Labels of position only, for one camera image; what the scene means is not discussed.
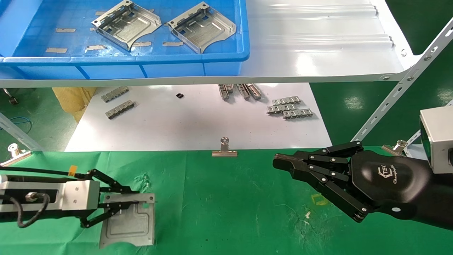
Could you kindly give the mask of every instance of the metal part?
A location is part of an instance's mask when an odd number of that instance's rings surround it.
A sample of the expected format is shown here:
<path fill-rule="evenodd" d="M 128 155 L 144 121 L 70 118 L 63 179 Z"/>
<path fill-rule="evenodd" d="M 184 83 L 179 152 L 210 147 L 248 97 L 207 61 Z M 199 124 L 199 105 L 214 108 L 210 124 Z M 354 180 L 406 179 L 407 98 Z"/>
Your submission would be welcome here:
<path fill-rule="evenodd" d="M 406 75 L 397 83 L 392 91 L 387 95 L 384 101 L 376 109 L 376 111 L 365 122 L 362 128 L 352 138 L 351 141 L 358 141 L 365 138 L 374 126 L 382 119 L 389 109 L 400 99 L 406 90 L 417 80 L 417 78 L 425 71 L 429 64 L 436 59 L 439 53 L 453 39 L 451 28 L 453 27 L 453 18 L 447 23 L 442 31 L 437 35 L 434 41 L 428 46 L 422 57 L 415 63 Z"/>
<path fill-rule="evenodd" d="M 38 200 L 36 194 L 37 192 L 29 192 L 27 195 L 25 195 L 25 200 L 27 202 L 35 202 L 36 200 Z"/>
<path fill-rule="evenodd" d="M 163 42 L 163 46 L 183 46 L 183 42 Z"/>
<path fill-rule="evenodd" d="M 151 34 L 162 22 L 159 16 L 130 0 L 123 0 L 91 22 L 96 32 L 129 50 L 145 34 Z"/>
<path fill-rule="evenodd" d="M 4 129 L 11 136 L 16 138 L 20 143 L 28 147 L 31 151 L 44 151 L 37 142 L 28 136 L 22 129 L 12 123 L 5 115 L 0 113 L 0 128 Z"/>
<path fill-rule="evenodd" d="M 212 151 L 213 157 L 237 157 L 237 151 L 230 151 L 228 143 L 230 139 L 228 137 L 222 137 L 220 139 L 220 151 Z"/>
<path fill-rule="evenodd" d="M 238 90 L 239 90 L 239 93 L 241 93 L 242 97 L 245 99 L 245 100 L 249 100 L 250 99 L 250 92 L 249 90 L 247 89 L 247 85 L 245 84 L 236 84 Z"/>
<path fill-rule="evenodd" d="M 234 90 L 234 84 L 231 84 L 231 83 L 228 83 L 228 84 L 225 84 L 226 86 L 226 90 L 228 91 L 228 93 L 233 93 L 233 90 Z"/>
<path fill-rule="evenodd" d="M 279 98 L 276 100 L 272 100 L 273 105 L 281 105 L 281 104 L 299 104 L 302 102 L 298 96 L 293 96 L 289 98 Z"/>
<path fill-rule="evenodd" d="M 250 95 L 252 95 L 254 100 L 260 100 L 262 93 L 253 83 L 247 83 L 247 88 L 249 90 Z"/>
<path fill-rule="evenodd" d="M 453 107 L 420 111 L 421 142 L 433 173 L 453 173 Z"/>
<path fill-rule="evenodd" d="M 407 147 L 407 142 L 404 140 L 398 140 L 395 146 L 383 145 L 382 149 L 395 156 L 404 156 L 403 150 Z"/>
<path fill-rule="evenodd" d="M 130 205 L 127 210 L 119 210 L 102 222 L 100 249 L 117 242 L 127 242 L 135 246 L 154 244 L 154 193 L 109 194 L 104 200 L 105 203 L 127 201 L 139 203 Z"/>
<path fill-rule="evenodd" d="M 446 104 L 445 106 L 452 106 L 452 105 L 453 105 L 453 100 L 451 100 L 451 101 L 450 101 L 448 104 Z M 420 137 L 420 134 L 421 134 L 421 132 L 420 132 L 420 129 L 419 129 L 417 132 L 415 132 L 415 134 L 414 134 L 413 136 L 411 136 L 411 138 L 409 138 L 409 140 L 407 140 L 407 146 L 406 146 L 406 148 L 404 148 L 404 153 L 406 154 L 406 156 L 412 157 L 411 154 L 410 154 L 410 152 L 409 152 L 409 150 L 408 150 L 408 147 L 409 147 L 409 145 L 411 145 L 417 138 Z"/>
<path fill-rule="evenodd" d="M 108 103 L 110 102 L 111 100 L 121 96 L 122 94 L 126 93 L 129 91 L 129 88 L 127 86 L 124 86 L 124 87 L 119 87 L 119 88 L 116 88 L 112 91 L 110 91 L 109 93 L 101 96 L 101 99 Z"/>
<path fill-rule="evenodd" d="M 283 119 L 292 119 L 292 118 L 305 118 L 313 116 L 313 112 L 310 109 L 296 109 L 283 112 Z"/>
<path fill-rule="evenodd" d="M 223 100 L 228 100 L 228 98 L 230 97 L 225 84 L 219 84 L 219 92 Z"/>
<path fill-rule="evenodd" d="M 134 102 L 127 100 L 126 102 L 124 102 L 124 103 L 120 104 L 119 106 L 113 108 L 112 110 L 106 112 L 106 116 L 109 119 L 113 119 L 116 116 L 122 114 L 123 112 L 133 108 L 134 106 L 135 106 Z"/>
<path fill-rule="evenodd" d="M 48 52 L 48 53 L 66 53 L 67 48 L 47 48 L 46 52 Z"/>
<path fill-rule="evenodd" d="M 86 47 L 86 50 L 100 50 L 100 49 L 107 49 L 104 45 L 90 45 Z"/>
<path fill-rule="evenodd" d="M 236 33 L 236 25 L 205 2 L 169 21 L 168 27 L 198 54 L 212 43 L 226 40 Z"/>
<path fill-rule="evenodd" d="M 57 33 L 74 33 L 76 31 L 75 28 L 57 28 L 55 32 Z"/>
<path fill-rule="evenodd" d="M 297 110 L 296 106 L 293 104 L 285 104 L 285 105 L 273 105 L 267 107 L 267 114 L 278 114 L 282 113 L 283 111 L 294 111 Z"/>

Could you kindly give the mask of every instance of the white table surface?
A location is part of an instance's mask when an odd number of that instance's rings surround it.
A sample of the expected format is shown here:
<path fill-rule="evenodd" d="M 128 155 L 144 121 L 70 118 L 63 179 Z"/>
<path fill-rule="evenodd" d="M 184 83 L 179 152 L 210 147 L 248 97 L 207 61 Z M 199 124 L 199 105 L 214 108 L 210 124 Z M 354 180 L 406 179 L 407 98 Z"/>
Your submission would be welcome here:
<path fill-rule="evenodd" d="M 101 96 L 114 88 L 98 88 L 65 151 L 219 150 L 223 136 L 229 137 L 230 149 L 332 145 L 308 83 L 257 86 L 263 93 L 260 101 L 245 101 L 235 89 L 227 102 L 216 84 L 130 87 L 109 103 Z M 290 96 L 299 96 L 299 108 L 312 109 L 314 116 L 284 120 L 266 114 L 272 99 Z M 137 106 L 113 120 L 106 117 L 105 112 L 127 100 Z"/>

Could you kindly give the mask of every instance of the logo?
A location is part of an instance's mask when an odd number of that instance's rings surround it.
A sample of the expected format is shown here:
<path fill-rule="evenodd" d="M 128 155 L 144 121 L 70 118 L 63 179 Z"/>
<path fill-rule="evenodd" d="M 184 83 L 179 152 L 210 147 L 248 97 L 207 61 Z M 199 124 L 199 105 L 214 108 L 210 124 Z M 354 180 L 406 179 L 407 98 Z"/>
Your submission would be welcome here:
<path fill-rule="evenodd" d="M 388 169 L 386 166 L 381 165 L 377 168 L 377 170 L 379 175 L 384 177 L 385 179 L 393 176 L 392 170 Z"/>
<path fill-rule="evenodd" d="M 381 165 L 380 167 L 377 168 L 377 171 L 378 171 L 379 175 L 384 177 L 385 179 L 393 176 L 393 184 L 397 183 L 396 168 L 393 165 L 390 165 L 390 168 L 387 168 L 387 166 Z"/>

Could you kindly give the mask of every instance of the sheet metal part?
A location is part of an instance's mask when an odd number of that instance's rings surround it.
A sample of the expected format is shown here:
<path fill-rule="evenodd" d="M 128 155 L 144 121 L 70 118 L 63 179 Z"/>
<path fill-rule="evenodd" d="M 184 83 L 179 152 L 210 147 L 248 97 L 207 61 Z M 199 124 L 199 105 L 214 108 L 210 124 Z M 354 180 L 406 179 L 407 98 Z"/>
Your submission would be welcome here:
<path fill-rule="evenodd" d="M 299 104 L 302 102 L 298 96 L 293 96 L 289 98 L 279 98 L 276 100 L 272 100 L 273 105 L 282 105 L 282 104 Z"/>
<path fill-rule="evenodd" d="M 282 113 L 283 111 L 294 111 L 297 110 L 296 106 L 293 104 L 285 104 L 285 105 L 273 105 L 267 107 L 267 114 L 278 114 Z"/>
<path fill-rule="evenodd" d="M 228 91 L 229 94 L 233 93 L 234 90 L 234 84 L 225 84 L 226 90 Z"/>
<path fill-rule="evenodd" d="M 230 97 L 225 84 L 219 84 L 219 92 L 223 100 L 228 100 L 228 98 Z"/>
<path fill-rule="evenodd" d="M 260 100 L 262 93 L 253 83 L 247 83 L 247 88 L 249 90 L 250 95 L 252 95 L 253 99 Z"/>
<path fill-rule="evenodd" d="M 133 108 L 134 106 L 135 106 L 135 103 L 128 100 L 128 101 L 120 104 L 119 106 L 113 108 L 112 110 L 106 112 L 106 116 L 109 119 L 114 119 L 115 117 L 117 117 L 120 114 L 122 114 L 123 112 Z"/>
<path fill-rule="evenodd" d="M 110 102 L 111 100 L 121 96 L 122 94 L 126 93 L 129 91 L 129 88 L 127 86 L 123 86 L 123 87 L 119 87 L 119 88 L 116 88 L 112 91 L 110 91 L 109 93 L 101 96 L 101 99 L 108 103 Z"/>
<path fill-rule="evenodd" d="M 198 54 L 212 43 L 226 40 L 236 33 L 236 25 L 205 2 L 169 21 L 168 27 Z"/>
<path fill-rule="evenodd" d="M 99 248 L 110 244 L 127 242 L 135 246 L 154 244 L 154 193 L 106 194 L 104 203 L 139 201 L 127 210 L 120 210 L 102 222 Z"/>
<path fill-rule="evenodd" d="M 383 145 L 382 149 L 394 156 L 406 156 L 403 153 L 404 148 L 408 146 L 408 143 L 404 140 L 398 140 L 395 146 Z"/>
<path fill-rule="evenodd" d="M 292 118 L 309 118 L 313 116 L 313 112 L 310 109 L 296 109 L 283 112 L 283 119 L 292 119 Z"/>
<path fill-rule="evenodd" d="M 220 139 L 220 151 L 212 151 L 212 157 L 237 157 L 237 151 L 230 151 L 228 148 L 229 142 L 228 137 L 222 137 Z"/>
<path fill-rule="evenodd" d="M 123 0 L 91 22 L 96 32 L 130 51 L 134 42 L 151 34 L 162 22 L 159 16 L 130 0 Z"/>
<path fill-rule="evenodd" d="M 249 89 L 247 88 L 247 85 L 245 84 L 236 84 L 237 88 L 239 89 L 239 93 L 241 93 L 242 97 L 245 100 L 250 99 L 250 92 Z"/>

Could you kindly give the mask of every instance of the metal clip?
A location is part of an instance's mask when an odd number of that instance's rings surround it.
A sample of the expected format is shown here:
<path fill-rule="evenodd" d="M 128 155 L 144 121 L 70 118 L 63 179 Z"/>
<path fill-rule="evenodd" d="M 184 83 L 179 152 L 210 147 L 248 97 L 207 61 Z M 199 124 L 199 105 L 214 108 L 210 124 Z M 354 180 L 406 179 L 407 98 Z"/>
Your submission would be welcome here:
<path fill-rule="evenodd" d="M 220 151 L 212 151 L 213 157 L 237 157 L 237 151 L 230 151 L 228 149 L 228 137 L 222 137 L 220 139 Z"/>
<path fill-rule="evenodd" d="M 294 110 L 297 110 L 297 108 L 293 104 L 273 105 L 267 107 L 267 114 L 278 114 L 282 113 L 283 111 L 294 111 Z"/>
<path fill-rule="evenodd" d="M 404 156 L 403 150 L 408 146 L 407 142 L 404 140 L 398 140 L 395 146 L 383 145 L 382 149 L 395 156 Z"/>
<path fill-rule="evenodd" d="M 253 99 L 260 100 L 261 99 L 261 91 L 255 86 L 253 83 L 247 83 L 247 88 L 249 89 L 249 93 L 252 95 Z"/>
<path fill-rule="evenodd" d="M 230 97 L 225 84 L 219 84 L 219 92 L 223 100 L 228 100 L 228 98 Z"/>
<path fill-rule="evenodd" d="M 239 89 L 239 93 L 241 93 L 242 97 L 245 100 L 249 100 L 250 99 L 250 92 L 247 89 L 247 86 L 245 84 L 236 84 L 236 85 L 237 85 L 237 88 Z"/>
<path fill-rule="evenodd" d="M 292 118 L 309 118 L 313 116 L 313 112 L 310 109 L 301 109 L 301 110 L 291 110 L 283 112 L 283 119 L 292 119 Z"/>
<path fill-rule="evenodd" d="M 282 105 L 282 104 L 290 104 L 290 103 L 298 104 L 301 101 L 302 100 L 300 100 L 300 98 L 298 96 L 293 96 L 293 97 L 289 97 L 289 98 L 280 98 L 280 99 L 272 100 L 272 104 L 273 105 Z"/>

